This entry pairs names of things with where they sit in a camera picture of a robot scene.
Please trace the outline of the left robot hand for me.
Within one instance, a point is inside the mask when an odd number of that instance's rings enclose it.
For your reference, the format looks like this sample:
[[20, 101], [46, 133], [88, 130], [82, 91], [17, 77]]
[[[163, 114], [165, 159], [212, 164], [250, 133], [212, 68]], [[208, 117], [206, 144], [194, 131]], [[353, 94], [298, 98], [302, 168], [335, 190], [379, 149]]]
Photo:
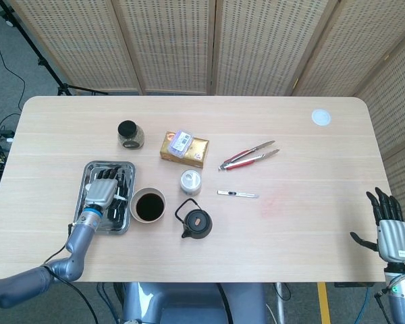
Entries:
[[84, 198], [84, 207], [98, 209], [103, 212], [111, 205], [113, 205], [115, 209], [120, 202], [126, 202], [128, 200], [124, 194], [118, 192], [118, 171], [119, 167], [115, 167], [102, 169], [98, 172], [95, 179], [85, 187], [86, 196]]

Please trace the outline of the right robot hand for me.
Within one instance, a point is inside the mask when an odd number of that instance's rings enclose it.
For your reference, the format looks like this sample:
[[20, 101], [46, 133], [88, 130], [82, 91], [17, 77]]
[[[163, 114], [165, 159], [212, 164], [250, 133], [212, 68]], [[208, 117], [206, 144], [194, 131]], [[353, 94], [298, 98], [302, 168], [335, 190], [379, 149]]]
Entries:
[[377, 241], [364, 240], [355, 232], [350, 232], [350, 236], [360, 246], [377, 252], [387, 263], [387, 272], [405, 273], [405, 220], [400, 203], [378, 187], [374, 194], [366, 195], [373, 209]]

